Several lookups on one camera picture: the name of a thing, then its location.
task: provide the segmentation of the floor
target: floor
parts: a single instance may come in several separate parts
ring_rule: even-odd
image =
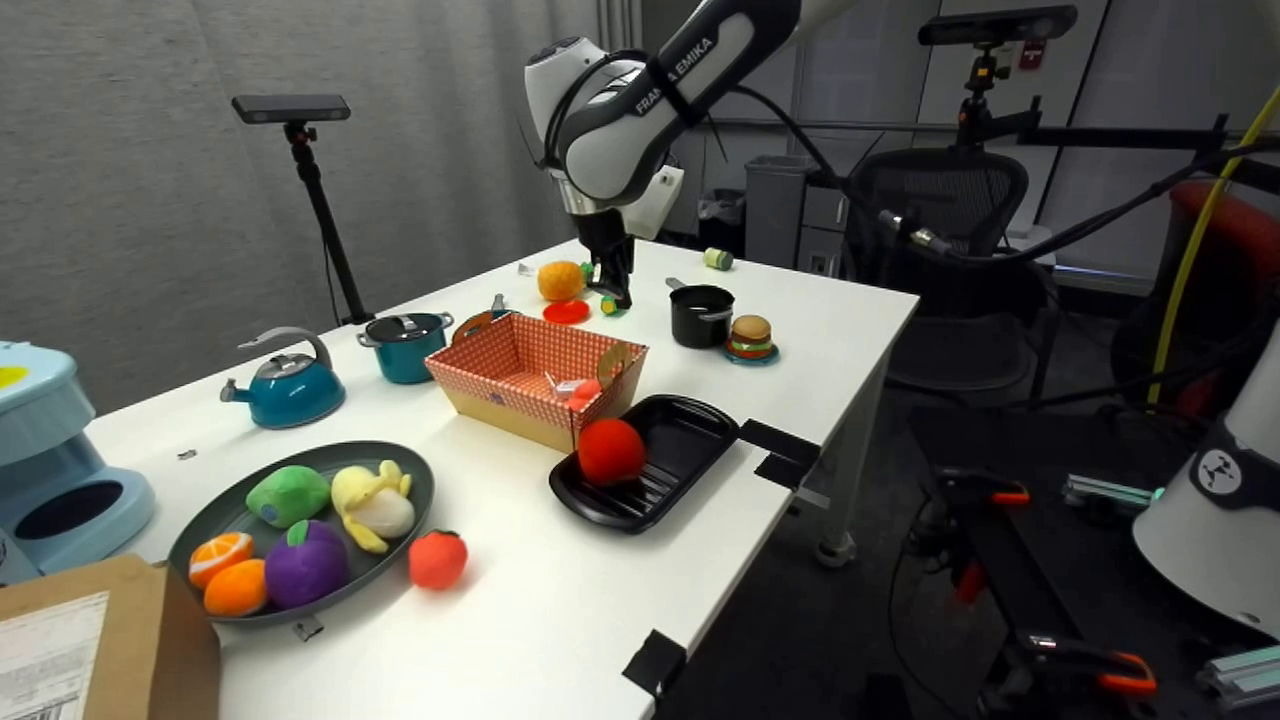
[[[1107,379],[1114,328],[1114,320],[1063,315],[1050,396]],[[671,686],[663,714],[976,714],[971,693],[1004,639],[1002,610],[989,598],[961,603],[945,570],[916,554],[899,559],[930,478],[910,433],[910,413],[919,403],[936,400],[884,396],[855,516],[862,559],[842,570],[818,562],[814,510],[791,510]]]

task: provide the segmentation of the black tray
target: black tray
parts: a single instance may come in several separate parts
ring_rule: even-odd
[[[576,454],[553,468],[556,500],[613,533],[653,529],[741,433],[733,414],[688,396],[647,396],[626,421],[645,438],[640,482],[590,486]]]
[[[339,529],[335,510],[326,507],[317,521],[330,521],[343,539],[348,539],[348,568],[351,568],[351,579],[313,603],[299,603],[299,606],[260,606],[252,614],[211,614],[218,624],[236,624],[236,628],[260,628],[260,624],[284,624],[284,618],[299,618],[299,614],[313,614],[321,606],[332,606],[335,598],[351,594],[357,586],[365,586],[373,576],[379,576],[389,562],[397,562],[397,554],[403,554],[403,548],[421,535],[423,521],[430,521],[430,507],[431,507],[431,490],[436,490],[436,478],[431,478],[431,468],[423,454],[416,454],[413,446],[400,446],[400,442],[376,442],[376,438],[360,438],[360,442],[326,442],[326,446],[307,446],[307,451],[297,451],[297,454],[284,454],[252,475],[246,475],[242,482],[233,482],[228,490],[221,490],[211,504],[205,504],[205,510],[173,539],[173,552],[169,552],[169,568],[178,570],[187,570],[187,559],[193,552],[221,535],[221,533],[250,533],[252,543],[255,543],[255,554],[269,554],[276,543],[284,543],[284,533],[276,533],[272,524],[255,521],[250,507],[246,507],[246,495],[263,478],[272,475],[276,468],[284,464],[307,464],[317,468],[321,475],[335,475],[339,468],[348,464],[365,464],[376,471],[379,461],[397,461],[400,471],[413,475],[413,486],[409,486],[409,500],[416,507],[416,521],[413,529],[400,535],[400,539],[389,539],[389,552],[383,554],[368,554],[360,552],[348,533]]]

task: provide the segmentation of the black chair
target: black chair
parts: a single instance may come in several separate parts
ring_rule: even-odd
[[[919,257],[881,227],[892,209],[967,257],[1010,251],[1004,231],[1028,190],[1025,165],[971,149],[896,149],[870,154],[852,175],[862,278],[919,297],[903,328],[888,382],[957,403],[1041,396],[1052,350],[1052,282],[1035,264],[961,268]]]

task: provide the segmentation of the wicker basket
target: wicker basket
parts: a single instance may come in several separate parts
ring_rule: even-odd
[[[512,310],[430,354],[430,366],[459,414],[573,451],[590,421],[633,407],[645,350],[645,343]],[[600,396],[568,407],[549,377],[600,379]]]

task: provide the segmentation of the blue teapot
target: blue teapot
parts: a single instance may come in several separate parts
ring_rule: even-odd
[[[242,348],[260,348],[272,340],[307,340],[317,354],[282,350],[269,354],[250,388],[236,379],[223,382],[221,400],[250,403],[252,422],[260,427],[297,427],[317,422],[321,414],[335,413],[348,391],[332,372],[330,348],[307,328],[272,328]]]

